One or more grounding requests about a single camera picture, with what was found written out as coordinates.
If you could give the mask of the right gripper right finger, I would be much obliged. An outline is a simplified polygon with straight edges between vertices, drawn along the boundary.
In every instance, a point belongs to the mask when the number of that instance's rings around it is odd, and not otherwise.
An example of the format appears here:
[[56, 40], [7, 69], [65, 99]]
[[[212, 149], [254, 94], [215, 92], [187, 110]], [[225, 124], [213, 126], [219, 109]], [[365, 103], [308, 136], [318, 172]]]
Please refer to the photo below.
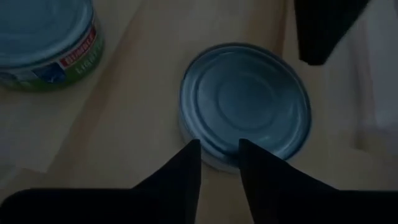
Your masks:
[[398, 191], [336, 189], [248, 139], [238, 159], [255, 224], [398, 224]]

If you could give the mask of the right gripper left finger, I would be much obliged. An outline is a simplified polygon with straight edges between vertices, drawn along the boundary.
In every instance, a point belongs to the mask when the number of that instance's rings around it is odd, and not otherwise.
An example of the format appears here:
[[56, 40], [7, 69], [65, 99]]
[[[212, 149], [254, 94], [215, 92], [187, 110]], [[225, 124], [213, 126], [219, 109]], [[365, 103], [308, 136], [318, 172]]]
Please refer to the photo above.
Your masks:
[[200, 186], [201, 145], [192, 140], [131, 188], [18, 191], [0, 203], [0, 224], [194, 224]]

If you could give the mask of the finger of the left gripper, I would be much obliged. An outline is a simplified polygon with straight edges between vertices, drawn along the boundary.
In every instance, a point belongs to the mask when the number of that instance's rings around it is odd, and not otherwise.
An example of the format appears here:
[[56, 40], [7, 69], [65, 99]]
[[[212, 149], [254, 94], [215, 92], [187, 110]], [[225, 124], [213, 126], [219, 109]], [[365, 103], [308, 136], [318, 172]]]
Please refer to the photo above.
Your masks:
[[294, 0], [299, 59], [324, 65], [370, 0]]

